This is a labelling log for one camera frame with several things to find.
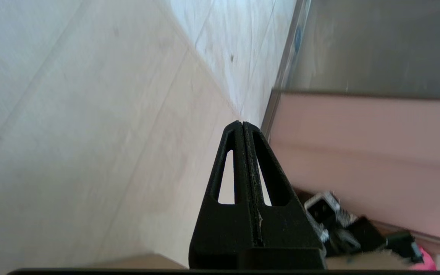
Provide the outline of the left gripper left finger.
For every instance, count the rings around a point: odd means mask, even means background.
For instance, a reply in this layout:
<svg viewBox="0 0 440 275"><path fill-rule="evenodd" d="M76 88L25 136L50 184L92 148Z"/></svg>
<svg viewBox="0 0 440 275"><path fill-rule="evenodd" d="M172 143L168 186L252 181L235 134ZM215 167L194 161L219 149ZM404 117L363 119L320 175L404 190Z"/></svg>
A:
<svg viewBox="0 0 440 275"><path fill-rule="evenodd" d="M258 212L262 188L258 162L248 151L253 146L247 138L250 126L246 121L234 121L222 132L189 245L191 269L238 269L239 256L262 245ZM234 176L231 205L219 202L229 152Z"/></svg>

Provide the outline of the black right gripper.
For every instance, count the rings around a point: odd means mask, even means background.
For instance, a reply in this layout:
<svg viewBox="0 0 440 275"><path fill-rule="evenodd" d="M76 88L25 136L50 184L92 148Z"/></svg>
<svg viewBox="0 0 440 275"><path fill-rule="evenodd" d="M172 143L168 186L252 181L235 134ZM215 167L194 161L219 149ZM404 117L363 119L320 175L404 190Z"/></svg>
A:
<svg viewBox="0 0 440 275"><path fill-rule="evenodd" d="M411 264L423 263L423 252L407 230L382 234L366 217L360 217L348 226L335 221L328 229L325 256L349 256L362 252L394 252Z"/></svg>

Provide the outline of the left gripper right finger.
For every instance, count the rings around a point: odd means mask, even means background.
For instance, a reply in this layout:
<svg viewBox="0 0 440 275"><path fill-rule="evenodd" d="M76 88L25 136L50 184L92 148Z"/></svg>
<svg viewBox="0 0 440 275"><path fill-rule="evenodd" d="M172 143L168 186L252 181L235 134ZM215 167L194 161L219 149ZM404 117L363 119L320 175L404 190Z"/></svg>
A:
<svg viewBox="0 0 440 275"><path fill-rule="evenodd" d="M262 131L243 122L255 244L264 248L323 247Z"/></svg>

